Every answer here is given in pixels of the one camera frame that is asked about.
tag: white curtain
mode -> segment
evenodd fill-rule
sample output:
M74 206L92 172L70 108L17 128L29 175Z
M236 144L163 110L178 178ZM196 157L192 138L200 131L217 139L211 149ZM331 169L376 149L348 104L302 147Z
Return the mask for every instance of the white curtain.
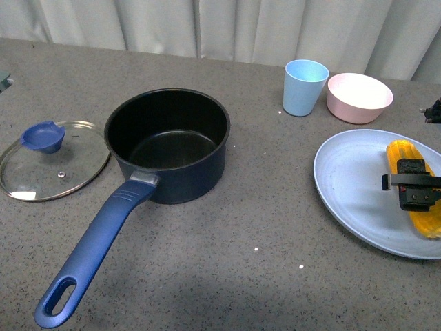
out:
M441 0L0 0L0 37L441 83Z

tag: glass lid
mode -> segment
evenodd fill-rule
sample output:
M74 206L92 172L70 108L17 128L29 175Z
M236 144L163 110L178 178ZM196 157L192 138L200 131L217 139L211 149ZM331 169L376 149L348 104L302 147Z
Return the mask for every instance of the glass lid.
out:
M22 201L64 197L91 182L109 157L103 131L92 123L39 123L0 156L0 189Z

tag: pot rim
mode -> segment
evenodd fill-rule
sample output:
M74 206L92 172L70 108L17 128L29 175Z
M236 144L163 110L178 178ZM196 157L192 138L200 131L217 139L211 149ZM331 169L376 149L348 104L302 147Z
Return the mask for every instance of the pot rim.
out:
M223 114L225 116L225 120L227 122L226 131L225 131L224 137L222 138L222 141L216 146L216 148L212 152L210 152L208 155L205 155L203 158L201 158L201 159L199 159L199 160L197 160L195 162L186 164L184 166L182 165L180 167L175 167L175 168L146 168L146 167L142 167L140 165L133 164L133 163L129 162L128 160L124 159L123 157L120 157L115 152L115 150L113 149L113 147L110 145L110 142L109 142L109 126L110 126L113 118L121 111L121 109L126 107L131 102L133 102L133 101L135 101L135 100L137 100L139 98L144 97L145 95L154 94L154 93L158 93L158 92L173 92L173 91L190 92L190 93L194 93L194 94L199 94L202 97L205 97L207 99L212 100L222 110L222 112L223 112ZM147 91L147 92L140 93L140 94L136 95L135 97L132 97L132 98L128 99L127 101L122 103L119 107L117 107L116 110L114 110L111 113L111 115L109 116L109 118L107 119L107 122L105 124L105 127L104 127L104 140L105 140L105 144L106 144L107 148L110 151L110 154L112 154L114 157L116 157L116 159L118 161L123 162L123 163L125 163L125 164L127 164L127 165L133 167L134 169L137 169L137 170L139 170L141 172L157 173L157 172L166 172L166 171L172 171L172 170L175 171L175 170L182 170L182 169L190 168L190 167L192 167L192 166L194 166L194 165L196 165L198 163L201 163L204 160L210 158L212 155L216 154L226 144L226 141L227 141L228 136L229 136L230 126L231 126L231 123L230 123L230 120L229 120L229 115L228 115L225 107L218 100L216 100L215 98L209 96L208 94L205 94L203 92L199 92L199 91L196 91L196 90L188 89L188 88L159 88L159 89L156 89L156 90L150 90L150 91Z

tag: saucepan handle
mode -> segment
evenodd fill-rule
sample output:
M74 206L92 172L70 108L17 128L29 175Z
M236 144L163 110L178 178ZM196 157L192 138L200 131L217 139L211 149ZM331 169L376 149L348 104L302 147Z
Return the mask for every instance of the saucepan handle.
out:
M129 213L153 195L157 177L150 176L154 180L149 182L130 177L104 203L41 298L34 313L39 326L56 328L72 316ZM61 296L71 285L74 289L63 309L53 314Z

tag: light blue plate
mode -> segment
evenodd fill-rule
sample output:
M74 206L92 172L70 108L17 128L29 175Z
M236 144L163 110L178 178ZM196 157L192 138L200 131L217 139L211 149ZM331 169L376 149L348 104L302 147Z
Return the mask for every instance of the light blue plate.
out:
M381 130L350 130L326 140L314 159L314 179L332 215L352 234L386 252L413 259L441 259L441 240L422 236L396 189L383 191L381 176L390 173L386 147L406 139L433 172L441 174L441 154L413 139Z

